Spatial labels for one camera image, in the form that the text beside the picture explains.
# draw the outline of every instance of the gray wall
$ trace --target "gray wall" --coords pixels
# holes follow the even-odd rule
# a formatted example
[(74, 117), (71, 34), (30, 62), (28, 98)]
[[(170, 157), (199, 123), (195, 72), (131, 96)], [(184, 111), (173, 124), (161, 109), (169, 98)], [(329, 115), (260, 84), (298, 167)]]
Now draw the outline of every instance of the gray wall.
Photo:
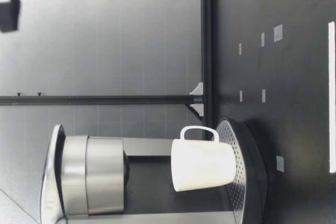
[[(214, 112), (217, 121), (247, 123), (259, 145), (269, 178), (264, 223), (336, 223), (328, 105), (336, 0), (213, 0), (213, 10)], [(283, 40), (274, 42), (280, 24)], [(284, 158), (284, 173), (276, 156)]]
[[(0, 34), (0, 95), (187, 94), (201, 81), (200, 10), (201, 0), (22, 0), (20, 31)], [(1, 107), (0, 122), (0, 188), (37, 220), (55, 124), (163, 138), (199, 124), (182, 105)], [(1, 223), (34, 223), (7, 200)]]

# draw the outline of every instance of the white sticker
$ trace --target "white sticker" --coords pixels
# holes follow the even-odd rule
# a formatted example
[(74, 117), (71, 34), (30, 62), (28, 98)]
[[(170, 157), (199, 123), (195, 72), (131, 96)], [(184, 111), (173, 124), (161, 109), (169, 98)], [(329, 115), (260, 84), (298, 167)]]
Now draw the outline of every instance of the white sticker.
[(277, 170), (279, 172), (285, 172), (285, 159), (281, 156), (277, 156)]
[(335, 22), (329, 23), (329, 172), (336, 173)]
[(274, 28), (274, 42), (278, 42), (283, 39), (282, 24)]
[(262, 101), (262, 103), (266, 102), (266, 89), (263, 89), (261, 91), (261, 101)]
[(243, 102), (243, 91), (240, 90), (239, 92), (239, 102)]
[(265, 33), (261, 34), (261, 47), (265, 46)]

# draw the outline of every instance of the stainless steel coffee machine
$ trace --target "stainless steel coffee machine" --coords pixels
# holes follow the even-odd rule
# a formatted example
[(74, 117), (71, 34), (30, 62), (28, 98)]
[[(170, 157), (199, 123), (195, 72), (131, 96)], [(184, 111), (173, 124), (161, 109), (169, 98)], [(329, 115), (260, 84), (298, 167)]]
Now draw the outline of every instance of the stainless steel coffee machine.
[[(146, 201), (155, 199), (163, 206), (170, 204), (170, 210), (160, 213), (137, 211), (134, 214), (125, 211), (124, 206), (130, 177), (127, 155), (150, 157), (155, 165), (159, 160), (155, 157), (170, 156), (172, 140), (66, 136), (63, 127), (56, 125), (41, 187), (41, 224), (261, 223), (267, 176), (258, 147), (242, 123), (223, 120), (217, 132), (220, 141), (230, 144), (235, 152), (237, 172), (231, 184), (211, 190), (176, 193), (171, 185), (170, 164), (167, 165), (169, 170), (156, 169), (159, 177), (155, 177), (154, 170), (145, 164), (145, 170), (133, 171), (133, 184), (129, 185), (133, 188), (129, 188), (131, 197), (128, 201), (136, 200), (132, 196), (134, 190), (143, 190), (140, 187), (134, 189), (140, 182), (136, 177), (142, 176), (142, 180), (149, 182), (149, 194), (147, 197), (145, 191), (140, 192), (142, 198), (136, 203), (146, 205)], [(151, 185), (159, 187), (155, 192), (160, 195), (156, 197)], [(223, 194), (223, 200), (218, 200), (217, 194)]]

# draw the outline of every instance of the metal bracket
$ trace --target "metal bracket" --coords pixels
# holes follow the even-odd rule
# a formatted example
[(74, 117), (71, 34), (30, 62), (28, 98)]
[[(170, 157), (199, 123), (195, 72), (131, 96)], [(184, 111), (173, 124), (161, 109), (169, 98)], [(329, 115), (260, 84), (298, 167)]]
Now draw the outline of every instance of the metal bracket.
[[(200, 96), (203, 95), (204, 91), (203, 91), (203, 83), (199, 82), (197, 87), (190, 92), (190, 95), (195, 95), (195, 96)], [(200, 117), (204, 116), (204, 104), (203, 103), (193, 103), (189, 105), (190, 107), (188, 107), (192, 113), (194, 113), (195, 111), (198, 114), (198, 118), (200, 119)]]

